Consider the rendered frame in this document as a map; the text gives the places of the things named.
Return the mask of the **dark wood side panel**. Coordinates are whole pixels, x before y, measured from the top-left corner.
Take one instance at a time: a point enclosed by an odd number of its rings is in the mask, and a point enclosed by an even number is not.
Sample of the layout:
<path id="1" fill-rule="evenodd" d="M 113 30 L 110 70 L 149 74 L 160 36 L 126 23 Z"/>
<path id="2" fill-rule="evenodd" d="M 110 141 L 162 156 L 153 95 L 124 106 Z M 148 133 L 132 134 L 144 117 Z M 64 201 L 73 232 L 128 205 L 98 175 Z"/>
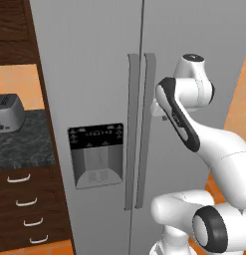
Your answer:
<path id="1" fill-rule="evenodd" d="M 38 72 L 38 77 L 40 80 L 42 97 L 44 100 L 45 111 L 48 118 L 49 134 L 51 136 L 53 154 L 55 156 L 55 163 L 52 165 L 52 169 L 53 169 L 53 173 L 55 174 L 56 184 L 58 185 L 58 195 L 61 198 L 61 206 L 62 206 L 63 212 L 66 214 L 66 226 L 67 226 L 68 235 L 71 240 L 71 244 L 73 246 L 73 255 L 77 255 L 75 241 L 73 238 L 71 221 L 70 221 L 69 209 L 67 204 L 67 198 L 65 193 L 65 187 L 63 183 L 62 170 L 61 170 L 61 166 L 59 162 L 58 148 L 57 148 L 57 143 L 55 140 L 54 126 L 53 126 L 52 116 L 51 116 L 51 105 L 49 103 L 48 94 L 47 94 L 47 84 L 44 79 L 44 68 L 41 62 L 40 49 L 39 49 L 38 41 L 37 41 L 37 34 L 36 34 L 35 25 L 34 25 L 31 3 L 30 3 L 30 0 L 21 0 L 21 2 L 24 9 L 24 16 L 25 16 L 26 26 L 28 30 L 28 40 L 30 41 L 30 44 L 32 47 L 32 54 L 33 54 L 32 63 L 37 65 L 37 72 Z"/>

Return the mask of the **dark wood drawer front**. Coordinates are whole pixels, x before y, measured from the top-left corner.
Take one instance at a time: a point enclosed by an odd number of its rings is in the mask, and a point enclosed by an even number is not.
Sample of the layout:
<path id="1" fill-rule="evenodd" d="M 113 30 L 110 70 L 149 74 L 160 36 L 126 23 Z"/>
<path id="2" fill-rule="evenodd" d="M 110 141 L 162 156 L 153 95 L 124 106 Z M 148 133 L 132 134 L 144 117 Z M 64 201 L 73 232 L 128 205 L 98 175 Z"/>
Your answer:
<path id="1" fill-rule="evenodd" d="M 36 245 L 43 245 L 52 242 L 70 239 L 70 234 L 65 229 L 56 228 L 54 231 L 41 230 L 30 232 L 14 232 L 13 234 L 4 234 L 0 236 L 0 251 L 14 250 L 19 248 L 35 246 L 29 242 L 29 238 L 43 239 L 49 235 L 47 242 Z"/>
<path id="2" fill-rule="evenodd" d="M 20 202 L 32 201 L 38 197 L 36 204 L 27 207 L 17 207 L 16 200 Z M 0 194 L 0 218 L 8 216 L 23 216 L 38 213 L 47 209 L 56 209 L 61 205 L 61 198 L 57 190 L 40 190 L 29 193 Z"/>
<path id="3" fill-rule="evenodd" d="M 54 231 L 56 228 L 67 231 L 65 215 L 59 210 L 0 218 L 0 236 L 14 232 Z"/>
<path id="4" fill-rule="evenodd" d="M 8 183 L 7 177 L 12 179 L 26 177 L 31 174 L 29 181 L 21 183 Z M 26 167 L 21 169 L 10 169 L 0 172 L 0 194 L 5 193 L 29 193 L 40 190 L 56 190 L 62 188 L 60 176 L 51 166 Z"/>

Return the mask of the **dark wood wall cupboard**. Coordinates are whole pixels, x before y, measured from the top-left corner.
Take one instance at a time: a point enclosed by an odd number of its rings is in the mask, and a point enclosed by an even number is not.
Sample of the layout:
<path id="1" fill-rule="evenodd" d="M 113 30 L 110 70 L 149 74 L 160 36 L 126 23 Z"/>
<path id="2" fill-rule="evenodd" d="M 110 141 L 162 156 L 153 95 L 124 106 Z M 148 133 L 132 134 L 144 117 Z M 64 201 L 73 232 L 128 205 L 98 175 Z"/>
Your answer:
<path id="1" fill-rule="evenodd" d="M 0 66 L 37 62 L 30 0 L 0 0 Z"/>

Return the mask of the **silver toaster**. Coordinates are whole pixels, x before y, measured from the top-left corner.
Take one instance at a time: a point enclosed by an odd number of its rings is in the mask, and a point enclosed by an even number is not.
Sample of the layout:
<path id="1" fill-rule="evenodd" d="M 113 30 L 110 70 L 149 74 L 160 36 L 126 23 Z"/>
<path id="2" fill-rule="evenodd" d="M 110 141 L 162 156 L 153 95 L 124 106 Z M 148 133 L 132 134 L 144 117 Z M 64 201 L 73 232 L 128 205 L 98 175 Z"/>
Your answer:
<path id="1" fill-rule="evenodd" d="M 23 104 L 17 94 L 0 94 L 0 133 L 20 129 L 25 117 Z"/>

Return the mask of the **plain grey fridge door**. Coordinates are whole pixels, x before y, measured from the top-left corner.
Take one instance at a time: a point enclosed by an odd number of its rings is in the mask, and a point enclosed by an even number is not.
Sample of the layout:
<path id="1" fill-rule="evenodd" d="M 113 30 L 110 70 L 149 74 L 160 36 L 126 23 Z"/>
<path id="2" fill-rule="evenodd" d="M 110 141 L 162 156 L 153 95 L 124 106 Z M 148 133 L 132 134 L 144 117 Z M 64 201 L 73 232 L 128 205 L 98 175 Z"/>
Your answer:
<path id="1" fill-rule="evenodd" d="M 192 113 L 206 126 L 225 128 L 238 76 L 246 55 L 246 0 L 144 0 L 142 53 L 154 53 L 154 87 L 172 77 L 184 54 L 205 60 L 215 87 L 211 104 Z M 145 58 L 141 63 L 141 120 Z M 208 168 L 189 151 L 169 121 L 151 116 L 143 206 L 134 208 L 130 255 L 148 255 L 162 226 L 150 214 L 151 201 L 162 194 L 205 187 Z"/>

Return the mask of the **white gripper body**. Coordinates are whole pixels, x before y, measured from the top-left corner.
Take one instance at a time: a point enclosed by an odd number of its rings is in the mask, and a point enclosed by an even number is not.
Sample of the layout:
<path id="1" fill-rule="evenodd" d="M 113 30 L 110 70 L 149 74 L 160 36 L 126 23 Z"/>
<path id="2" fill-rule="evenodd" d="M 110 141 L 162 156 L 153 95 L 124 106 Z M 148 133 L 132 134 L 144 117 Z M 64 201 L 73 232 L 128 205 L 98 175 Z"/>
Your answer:
<path id="1" fill-rule="evenodd" d="M 166 112 L 160 107 L 157 100 L 153 100 L 151 104 L 151 115 L 153 117 L 162 117 L 164 121 L 167 121 Z"/>

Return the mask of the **grey fridge door with dispenser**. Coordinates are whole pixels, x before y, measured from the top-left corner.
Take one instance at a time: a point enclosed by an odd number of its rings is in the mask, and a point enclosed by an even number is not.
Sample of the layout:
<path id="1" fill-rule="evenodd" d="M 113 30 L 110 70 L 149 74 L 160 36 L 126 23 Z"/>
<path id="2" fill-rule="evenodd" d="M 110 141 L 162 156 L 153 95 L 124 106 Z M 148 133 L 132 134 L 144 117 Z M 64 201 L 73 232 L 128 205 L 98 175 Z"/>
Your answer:
<path id="1" fill-rule="evenodd" d="M 128 255 L 128 54 L 141 0 L 30 0 L 77 255 Z"/>

